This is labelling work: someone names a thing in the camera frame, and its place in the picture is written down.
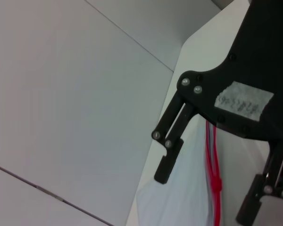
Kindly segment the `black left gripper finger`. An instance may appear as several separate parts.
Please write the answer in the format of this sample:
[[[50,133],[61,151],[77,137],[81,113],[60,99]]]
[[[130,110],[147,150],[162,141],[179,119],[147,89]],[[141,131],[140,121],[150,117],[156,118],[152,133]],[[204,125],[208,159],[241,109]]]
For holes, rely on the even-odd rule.
[[[239,224],[253,224],[263,196],[283,199],[283,141],[269,141],[269,155],[262,174],[256,174],[236,216]]]
[[[181,136],[193,116],[198,114],[197,108],[175,93],[152,132],[152,138],[166,149],[155,172],[155,181],[166,184],[183,146]]]

